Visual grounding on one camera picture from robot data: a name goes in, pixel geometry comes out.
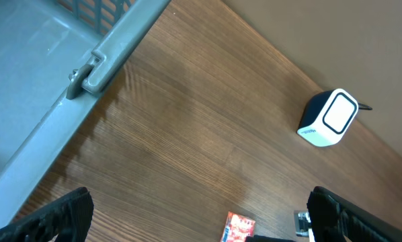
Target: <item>small snack packet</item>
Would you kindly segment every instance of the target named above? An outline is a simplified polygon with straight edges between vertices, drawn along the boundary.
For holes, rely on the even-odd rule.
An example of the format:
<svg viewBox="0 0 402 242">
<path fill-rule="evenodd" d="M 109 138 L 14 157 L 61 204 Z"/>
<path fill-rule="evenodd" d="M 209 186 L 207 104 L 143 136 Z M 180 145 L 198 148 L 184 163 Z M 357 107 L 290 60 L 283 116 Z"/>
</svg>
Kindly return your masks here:
<svg viewBox="0 0 402 242">
<path fill-rule="evenodd" d="M 254 228 L 254 220 L 228 212 L 227 223 L 220 242 L 245 242 L 246 237 L 253 236 Z"/>
</svg>

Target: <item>black cable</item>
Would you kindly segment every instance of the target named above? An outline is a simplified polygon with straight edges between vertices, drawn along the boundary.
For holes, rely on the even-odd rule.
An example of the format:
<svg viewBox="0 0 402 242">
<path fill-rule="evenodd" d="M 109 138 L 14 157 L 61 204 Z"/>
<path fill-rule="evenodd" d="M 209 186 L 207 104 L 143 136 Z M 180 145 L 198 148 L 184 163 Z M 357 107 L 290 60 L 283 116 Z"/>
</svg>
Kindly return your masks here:
<svg viewBox="0 0 402 242">
<path fill-rule="evenodd" d="M 365 105 L 365 104 L 360 104 L 360 103 L 358 103 L 358 109 L 359 110 L 373 110 L 373 108 L 371 108 L 370 106 Z"/>
</svg>

